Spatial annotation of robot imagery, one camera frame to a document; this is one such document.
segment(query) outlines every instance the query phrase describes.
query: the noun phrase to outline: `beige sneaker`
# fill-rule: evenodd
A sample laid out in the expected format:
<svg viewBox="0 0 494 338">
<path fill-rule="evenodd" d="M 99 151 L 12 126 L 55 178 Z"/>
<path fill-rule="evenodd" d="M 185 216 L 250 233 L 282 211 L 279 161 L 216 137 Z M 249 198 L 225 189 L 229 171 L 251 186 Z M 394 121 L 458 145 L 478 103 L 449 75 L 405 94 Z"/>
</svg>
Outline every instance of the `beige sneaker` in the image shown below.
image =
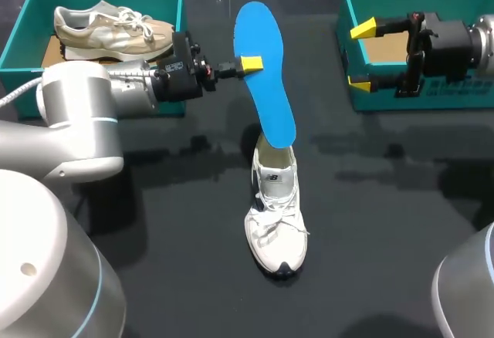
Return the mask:
<svg viewBox="0 0 494 338">
<path fill-rule="evenodd" d="M 171 48 L 174 26 L 101 1 L 87 10 L 57 7 L 55 31 L 67 60 L 151 60 Z"/>
</svg>

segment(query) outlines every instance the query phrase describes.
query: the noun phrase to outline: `white cable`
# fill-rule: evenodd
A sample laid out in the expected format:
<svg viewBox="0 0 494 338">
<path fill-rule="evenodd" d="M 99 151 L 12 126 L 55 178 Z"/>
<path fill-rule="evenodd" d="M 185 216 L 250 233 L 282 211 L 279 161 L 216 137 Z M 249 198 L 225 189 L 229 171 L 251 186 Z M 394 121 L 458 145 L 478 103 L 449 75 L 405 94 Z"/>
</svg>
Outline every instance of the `white cable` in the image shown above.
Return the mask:
<svg viewBox="0 0 494 338">
<path fill-rule="evenodd" d="M 17 99 L 19 96 L 21 96 L 23 93 L 30 90 L 34 86 L 38 85 L 38 83 L 41 83 L 41 77 L 32 79 L 29 82 L 24 83 L 22 86 L 18 87 L 14 91 L 12 91 L 9 95 L 2 97 L 0 99 L 0 108 L 11 103 L 15 99 Z"/>
</svg>

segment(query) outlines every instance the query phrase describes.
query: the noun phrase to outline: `robotic arm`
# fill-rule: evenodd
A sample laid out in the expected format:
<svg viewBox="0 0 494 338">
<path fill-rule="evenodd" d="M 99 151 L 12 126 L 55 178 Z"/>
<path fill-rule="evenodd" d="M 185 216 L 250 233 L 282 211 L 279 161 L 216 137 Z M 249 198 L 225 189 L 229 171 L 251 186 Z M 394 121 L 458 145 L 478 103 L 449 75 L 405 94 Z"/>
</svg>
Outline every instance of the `robotic arm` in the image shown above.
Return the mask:
<svg viewBox="0 0 494 338">
<path fill-rule="evenodd" d="M 164 101 L 182 101 L 214 91 L 219 79 L 259 70 L 249 58 L 211 67 L 185 33 L 174 33 L 174 54 L 151 69 L 145 61 L 102 66 L 66 62 L 0 100 L 0 107 L 36 86 L 47 127 L 0 121 L 0 168 L 39 181 L 89 182 L 113 176 L 124 165 L 119 118 L 149 117 Z"/>
<path fill-rule="evenodd" d="M 351 77 L 350 85 L 367 82 L 370 91 L 396 88 L 397 96 L 417 96 L 421 76 L 444 76 L 446 82 L 467 79 L 475 70 L 482 78 L 494 77 L 494 15 L 483 15 L 475 24 L 442 21 L 434 12 L 414 12 L 405 18 L 371 18 L 350 31 L 352 39 L 408 32 L 407 69 L 398 76 Z"/>
</svg>

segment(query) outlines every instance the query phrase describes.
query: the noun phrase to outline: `black tabletop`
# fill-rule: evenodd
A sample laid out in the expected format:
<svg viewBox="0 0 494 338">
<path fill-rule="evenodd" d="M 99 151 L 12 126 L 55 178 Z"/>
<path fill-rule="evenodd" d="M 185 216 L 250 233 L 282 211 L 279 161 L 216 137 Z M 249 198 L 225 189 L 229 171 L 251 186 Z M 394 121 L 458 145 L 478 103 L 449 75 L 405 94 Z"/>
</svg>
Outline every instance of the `black tabletop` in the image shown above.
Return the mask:
<svg viewBox="0 0 494 338">
<path fill-rule="evenodd" d="M 249 1 L 186 0 L 212 63 L 231 59 Z M 243 220 L 259 125 L 245 84 L 226 80 L 183 119 L 121 121 L 122 174 L 53 188 L 120 276 L 126 337 L 440 338 L 435 268 L 492 221 L 494 113 L 355 113 L 333 35 L 340 0 L 257 1 L 285 44 L 311 233 L 304 268 L 275 282 L 250 255 Z M 22 0 L 3 2 L 6 39 Z"/>
</svg>

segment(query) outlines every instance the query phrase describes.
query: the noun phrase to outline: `shoe heel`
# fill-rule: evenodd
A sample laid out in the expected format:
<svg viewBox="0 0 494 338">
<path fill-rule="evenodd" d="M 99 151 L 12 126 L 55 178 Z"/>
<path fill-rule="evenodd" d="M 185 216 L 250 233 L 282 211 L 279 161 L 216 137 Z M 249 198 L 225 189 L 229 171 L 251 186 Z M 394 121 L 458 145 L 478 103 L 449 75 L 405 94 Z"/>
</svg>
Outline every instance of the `shoe heel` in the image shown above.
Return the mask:
<svg viewBox="0 0 494 338">
<path fill-rule="evenodd" d="M 66 60 L 91 60 L 98 57 L 92 49 L 77 49 L 75 47 L 67 46 L 65 48 L 64 56 Z"/>
</svg>

